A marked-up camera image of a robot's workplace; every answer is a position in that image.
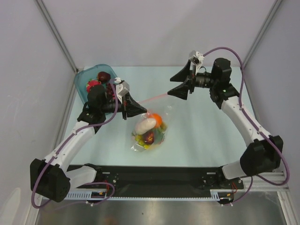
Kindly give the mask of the clear zip top bag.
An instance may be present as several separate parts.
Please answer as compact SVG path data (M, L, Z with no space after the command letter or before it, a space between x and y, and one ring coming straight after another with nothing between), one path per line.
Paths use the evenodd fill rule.
M146 112L135 119L131 150L150 151L165 141L175 103L172 97L162 94L140 101L139 104L146 108Z

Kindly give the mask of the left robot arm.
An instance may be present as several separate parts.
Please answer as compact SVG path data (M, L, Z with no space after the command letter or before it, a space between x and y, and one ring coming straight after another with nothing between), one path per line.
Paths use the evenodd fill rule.
M31 203L35 204L35 194L39 194L57 203L68 195L69 191L82 185L97 188L103 183L103 175L97 166L85 164L78 169L68 170L71 161L83 145L98 130L112 119L106 118L112 113L122 113L123 119L147 112L147 109L136 102L129 93L125 81L115 85L109 83L112 94L108 94L101 84L90 87L87 102L72 129L70 135L62 141L44 159L34 159L30 164Z

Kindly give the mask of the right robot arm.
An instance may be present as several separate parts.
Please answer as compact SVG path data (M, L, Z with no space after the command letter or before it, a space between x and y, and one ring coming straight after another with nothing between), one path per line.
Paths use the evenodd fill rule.
M180 85L167 94L186 100L195 88L208 88L211 100L240 132L247 148L238 161L220 168L221 173L216 176L217 184L227 188L235 178L256 176L279 168L283 140L278 135L272 136L255 118L245 115L247 108L239 102L240 94L230 83L230 61L217 58L211 72L200 73L202 62L202 58L190 58L185 67L170 78L171 82L180 82Z

